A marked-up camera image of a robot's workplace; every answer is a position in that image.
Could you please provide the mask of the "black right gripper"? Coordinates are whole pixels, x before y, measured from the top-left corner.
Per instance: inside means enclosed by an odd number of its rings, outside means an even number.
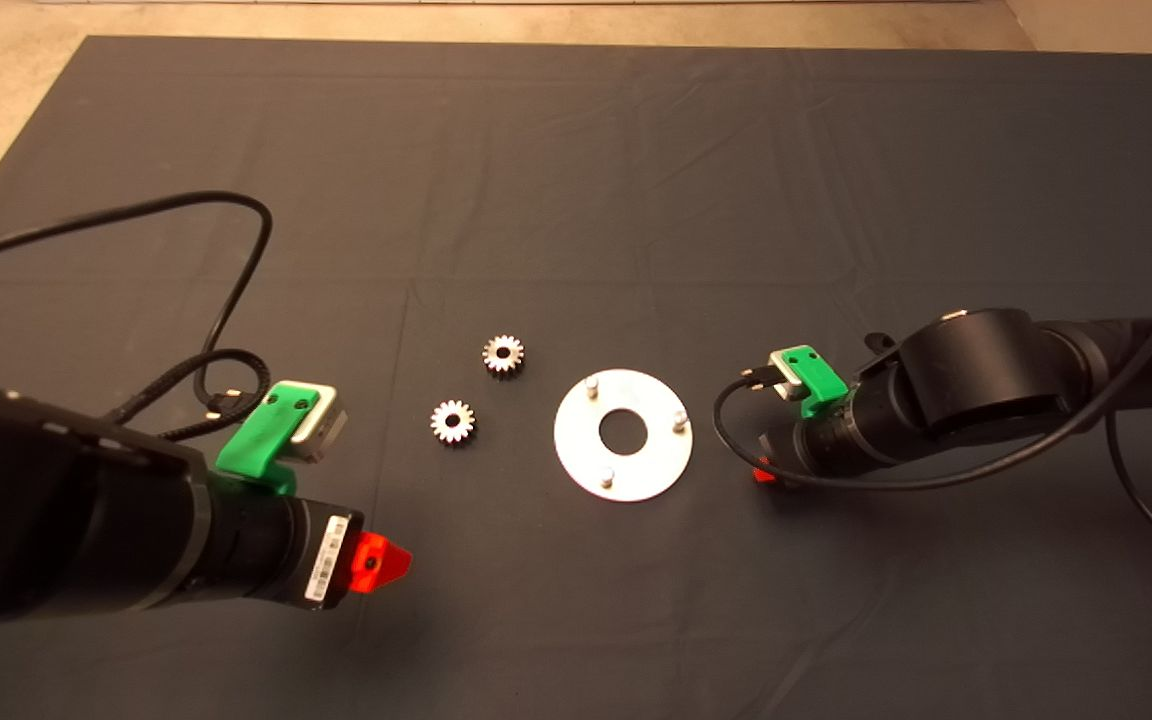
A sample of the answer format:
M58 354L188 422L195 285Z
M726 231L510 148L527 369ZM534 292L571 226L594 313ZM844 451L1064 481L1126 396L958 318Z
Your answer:
M817 414L813 418L791 420L760 434L761 457L774 469L796 477L826 480L854 480L874 471L904 465L914 460L908 452L884 447L878 439L861 432L850 402ZM755 483L776 486L776 473L756 464Z

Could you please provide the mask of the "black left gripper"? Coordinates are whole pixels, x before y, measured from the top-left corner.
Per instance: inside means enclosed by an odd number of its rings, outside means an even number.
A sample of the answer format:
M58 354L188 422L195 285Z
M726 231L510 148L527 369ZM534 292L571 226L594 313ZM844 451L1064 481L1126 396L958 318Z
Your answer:
M361 533L364 514L311 498L275 495L210 473L211 520L202 552L202 600L262 600L335 609L349 591L370 594L404 577L412 553Z

